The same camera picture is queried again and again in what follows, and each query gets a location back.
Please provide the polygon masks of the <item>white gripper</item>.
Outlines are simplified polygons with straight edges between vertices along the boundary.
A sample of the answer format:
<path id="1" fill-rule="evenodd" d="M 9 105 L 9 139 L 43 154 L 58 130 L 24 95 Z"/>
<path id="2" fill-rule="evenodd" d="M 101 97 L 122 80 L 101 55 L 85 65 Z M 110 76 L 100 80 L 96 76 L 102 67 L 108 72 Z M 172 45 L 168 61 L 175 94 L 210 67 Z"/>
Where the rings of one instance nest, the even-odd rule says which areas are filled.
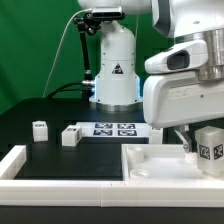
<path id="1" fill-rule="evenodd" d="M 151 75 L 143 87 L 143 114 L 154 128 L 174 127 L 186 153 L 192 153 L 189 126 L 224 117 L 224 80 L 199 81 L 196 73 Z"/>

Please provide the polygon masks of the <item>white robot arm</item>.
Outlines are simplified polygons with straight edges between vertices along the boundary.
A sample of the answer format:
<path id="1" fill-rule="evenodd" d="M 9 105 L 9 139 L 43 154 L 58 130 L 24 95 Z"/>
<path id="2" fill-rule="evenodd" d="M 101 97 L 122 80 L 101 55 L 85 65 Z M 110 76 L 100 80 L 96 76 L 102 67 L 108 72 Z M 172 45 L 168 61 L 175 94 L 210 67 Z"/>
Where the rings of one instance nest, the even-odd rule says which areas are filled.
<path id="1" fill-rule="evenodd" d="M 144 63 L 143 116 L 160 129 L 224 117 L 224 0 L 78 0 L 85 19 L 102 25 L 101 68 L 92 102 L 112 109 L 136 104 L 134 40 L 118 20 L 152 15 L 175 40 Z"/>

